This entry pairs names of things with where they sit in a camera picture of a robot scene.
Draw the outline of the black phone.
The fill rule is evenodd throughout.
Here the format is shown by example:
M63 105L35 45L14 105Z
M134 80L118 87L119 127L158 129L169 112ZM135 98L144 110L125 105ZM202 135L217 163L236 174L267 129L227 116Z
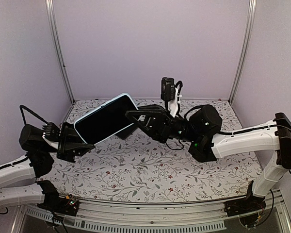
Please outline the black phone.
M127 127L116 134L116 136L122 140L125 140L129 137L137 128L133 125L131 127Z

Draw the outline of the light blue phone case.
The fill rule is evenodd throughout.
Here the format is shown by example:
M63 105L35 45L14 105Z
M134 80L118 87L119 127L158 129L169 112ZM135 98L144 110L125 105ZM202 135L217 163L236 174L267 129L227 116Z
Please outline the light blue phone case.
M128 93L103 103L74 122L74 129L87 144L97 144L132 125L128 110L138 107Z

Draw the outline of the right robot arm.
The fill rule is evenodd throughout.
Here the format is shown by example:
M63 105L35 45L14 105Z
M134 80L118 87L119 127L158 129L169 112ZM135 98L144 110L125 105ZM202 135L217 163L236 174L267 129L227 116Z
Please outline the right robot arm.
M190 142L189 153L198 162L212 162L229 155L271 150L272 159L263 173L250 183L241 207L251 212L268 191L291 170L291 122L284 113L273 120L238 131L223 132L223 120L214 106L193 107L193 114L172 116L156 104L128 110L126 117L155 141Z

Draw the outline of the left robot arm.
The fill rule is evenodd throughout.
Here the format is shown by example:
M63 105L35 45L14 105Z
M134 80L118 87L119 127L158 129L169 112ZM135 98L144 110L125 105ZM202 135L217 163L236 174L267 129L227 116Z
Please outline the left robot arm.
M76 216L78 199L72 195L60 197L51 181L36 181L28 186L18 187L15 184L38 179L51 172L54 164L52 153L60 160L73 163L76 156L84 156L95 146L84 143L74 126L67 122L61 127L48 122L41 129L25 124L19 143L26 154L0 166L0 210L36 204L52 213Z

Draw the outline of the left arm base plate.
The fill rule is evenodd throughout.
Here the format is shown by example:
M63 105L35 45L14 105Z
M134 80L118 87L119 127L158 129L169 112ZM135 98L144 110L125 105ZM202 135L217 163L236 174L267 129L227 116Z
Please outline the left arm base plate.
M76 216L79 205L79 199L69 194L65 197L56 197L53 200L45 200L43 203L37 204L37 207L56 214Z

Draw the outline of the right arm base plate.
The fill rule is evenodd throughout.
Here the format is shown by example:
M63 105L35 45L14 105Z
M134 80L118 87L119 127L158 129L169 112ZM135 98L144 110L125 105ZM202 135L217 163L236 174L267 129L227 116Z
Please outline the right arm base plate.
M248 196L237 200L226 201L224 206L224 211L227 213L227 216L236 216L264 209L266 203L265 197Z

